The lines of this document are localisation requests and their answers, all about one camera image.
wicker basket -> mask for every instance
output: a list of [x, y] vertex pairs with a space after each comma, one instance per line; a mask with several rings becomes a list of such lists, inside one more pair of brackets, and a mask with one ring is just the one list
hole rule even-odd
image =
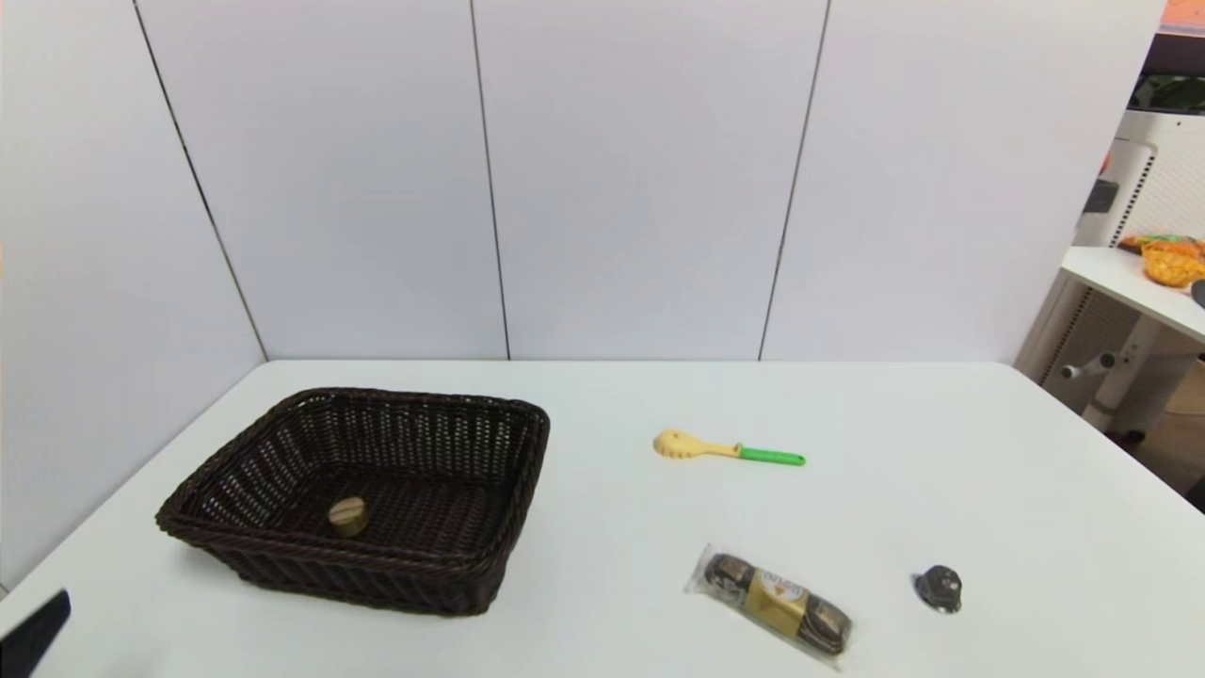
[[[155, 520], [268, 589], [480, 614], [501, 585], [547, 441], [548, 417], [522, 401], [302, 391], [210, 458]], [[368, 527], [340, 538], [327, 514], [351, 496], [365, 501]]]

wooden block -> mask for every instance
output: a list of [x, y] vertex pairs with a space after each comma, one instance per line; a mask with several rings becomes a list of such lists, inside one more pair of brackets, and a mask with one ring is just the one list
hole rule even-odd
[[364, 500], [359, 497], [340, 500], [335, 506], [330, 507], [330, 513], [327, 514], [327, 518], [340, 537], [354, 537], [369, 525], [368, 507], [365, 507]]

plastic wrapper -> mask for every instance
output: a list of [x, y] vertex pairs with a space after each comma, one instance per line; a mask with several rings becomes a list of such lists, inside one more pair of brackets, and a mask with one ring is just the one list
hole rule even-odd
[[809, 655], [837, 667], [853, 623], [809, 589], [707, 546], [687, 583]]

table surface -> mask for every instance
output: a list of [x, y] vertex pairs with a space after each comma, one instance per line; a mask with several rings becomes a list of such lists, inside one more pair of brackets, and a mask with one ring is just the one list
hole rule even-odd
[[[490, 611], [441, 619], [257, 589], [160, 533], [160, 502], [313, 387], [543, 407], [535, 502]], [[674, 461], [664, 428], [803, 453]], [[1205, 517], [995, 365], [275, 362], [157, 455], [4, 602], [60, 588], [57, 676], [833, 676], [683, 585], [707, 543], [854, 620], [848, 676], [1205, 676]], [[960, 613], [911, 576], [958, 570]]]
[[1205, 308], [1188, 294], [1148, 279], [1142, 257], [1113, 247], [1071, 247], [1063, 270], [1205, 343]]

packaged snack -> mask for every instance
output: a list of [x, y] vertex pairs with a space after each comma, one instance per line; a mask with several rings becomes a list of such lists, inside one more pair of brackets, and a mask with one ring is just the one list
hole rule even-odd
[[1146, 276], [1168, 287], [1205, 279], [1205, 252], [1195, 242], [1153, 240], [1142, 244]]
[[833, 603], [711, 546], [699, 558], [687, 592], [716, 599], [831, 666], [853, 629], [850, 617]]

